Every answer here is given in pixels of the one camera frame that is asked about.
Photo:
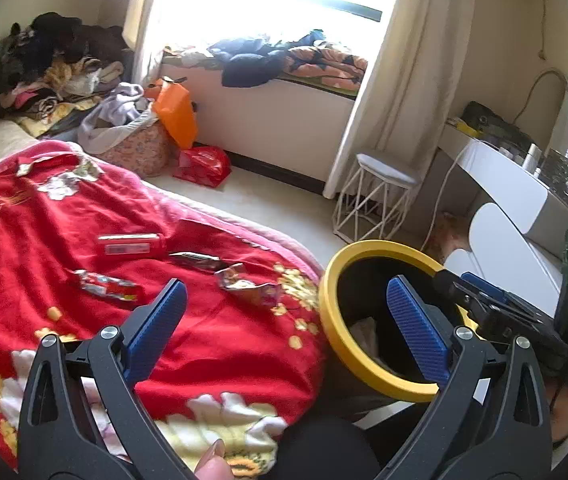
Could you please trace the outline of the person's left hand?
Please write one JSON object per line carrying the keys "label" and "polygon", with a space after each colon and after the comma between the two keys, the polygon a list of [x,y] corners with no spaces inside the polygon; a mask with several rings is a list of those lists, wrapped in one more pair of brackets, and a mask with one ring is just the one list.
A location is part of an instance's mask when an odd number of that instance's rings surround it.
{"label": "person's left hand", "polygon": [[195,468],[195,476],[199,480],[234,480],[232,468],[224,460],[225,445],[221,439],[216,440],[200,458]]}

